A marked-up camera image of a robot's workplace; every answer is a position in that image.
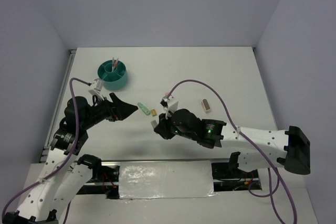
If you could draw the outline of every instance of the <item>white eraser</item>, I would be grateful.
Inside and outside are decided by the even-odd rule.
[[[209,103],[206,99],[202,100],[202,107],[203,107],[203,110],[204,110],[205,113],[211,112],[210,105],[209,105]]]

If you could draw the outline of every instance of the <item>green eraser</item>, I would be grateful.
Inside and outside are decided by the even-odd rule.
[[[138,107],[140,108],[140,110],[142,110],[143,113],[145,113],[146,115],[149,115],[151,113],[151,111],[149,109],[146,108],[145,105],[143,105],[141,102],[138,102]]]

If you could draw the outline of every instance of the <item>purple cable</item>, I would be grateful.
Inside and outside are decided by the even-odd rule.
[[[225,105],[225,102],[223,101],[223,99],[221,98],[221,96],[212,88],[210,87],[209,85],[201,82],[201,81],[197,81],[197,80],[183,80],[183,81],[180,81],[178,84],[176,84],[172,90],[169,92],[169,94],[166,96],[167,98],[173,93],[173,91],[180,85],[180,84],[183,84],[185,82],[196,82],[196,83],[199,83],[203,86],[206,86],[207,88],[209,88],[212,92],[214,92],[214,94],[219,98],[220,102],[222,103],[223,107],[224,107],[224,110],[226,112],[226,115],[227,115],[227,118],[229,119],[230,121],[230,124],[232,125],[232,127],[237,130],[237,126],[234,124],[230,114],[229,114],[229,111]],[[295,207],[295,203],[294,203],[294,200],[292,198],[292,195],[290,194],[290,191],[285,183],[285,181],[283,180],[282,176],[280,175],[279,171],[277,170],[277,168],[275,167],[275,165],[272,163],[272,161],[268,158],[268,156],[262,151],[262,149],[257,145],[255,144],[247,135],[245,135],[243,132],[240,131],[240,135],[242,135],[255,149],[257,149],[257,151],[264,157],[264,159],[268,162],[268,164],[270,165],[270,167],[274,170],[274,172],[276,173],[276,175],[278,176],[278,179],[280,180],[283,188],[285,189],[285,192],[288,196],[288,199],[290,201],[290,204],[292,206],[292,210],[293,210],[293,216],[294,216],[294,221],[293,221],[293,224],[297,224],[298,222],[298,216],[297,216],[297,212],[296,212],[296,207]],[[280,218],[280,216],[278,215],[278,212],[276,211],[275,209],[275,205],[274,205],[274,201],[273,201],[273,197],[272,197],[272,189],[271,187],[269,188],[270,189],[270,197],[271,197],[271,203],[272,203],[272,207],[273,207],[273,210],[276,214],[276,216],[278,217],[279,221],[283,223],[282,219]]]
[[[65,216],[64,216],[63,224],[65,224],[67,222],[68,215],[69,215],[69,210],[70,210],[70,205],[71,205],[71,201],[68,204],[67,211],[66,211]]]
[[[50,179],[51,177],[53,177],[56,173],[58,173],[64,166],[65,164],[69,161],[71,155],[74,153],[76,145],[77,145],[77,141],[78,141],[78,135],[79,135],[79,117],[78,117],[78,110],[77,110],[77,103],[76,103],[76,97],[75,97],[75,93],[74,93],[74,89],[72,87],[72,82],[73,81],[79,81],[81,83],[84,83],[86,85],[91,85],[88,82],[82,81],[80,79],[77,78],[71,78],[69,85],[70,85],[70,92],[71,92],[71,97],[72,97],[72,102],[73,102],[73,107],[75,109],[75,119],[76,119],[76,134],[75,134],[75,140],[74,140],[74,145],[71,148],[71,151],[69,152],[67,158],[64,160],[64,162],[53,172],[51,172],[49,175],[47,175],[46,177],[44,177],[43,179]],[[5,205],[3,211],[2,211],[2,219],[4,219],[7,208],[10,206],[10,204],[17,198],[19,197],[21,194],[24,194],[25,192],[31,190],[32,188],[34,188],[35,186],[41,184],[39,181],[33,183],[32,185],[26,187],[25,189],[23,189],[22,191],[18,192],[16,195],[14,195],[9,201],[8,203]]]
[[[278,190],[279,185],[280,185],[280,180],[279,180],[279,178],[277,179],[277,185],[275,186],[274,191],[272,191],[272,192],[269,193],[269,194],[265,194],[265,195],[255,194],[254,192],[251,191],[251,186],[254,185],[255,183],[258,183],[258,181],[252,182],[252,183],[250,183],[250,184],[248,185],[248,191],[249,191],[249,193],[252,194],[253,196],[258,197],[258,198],[267,198],[267,197],[271,196],[271,194],[273,195],[273,194]]]

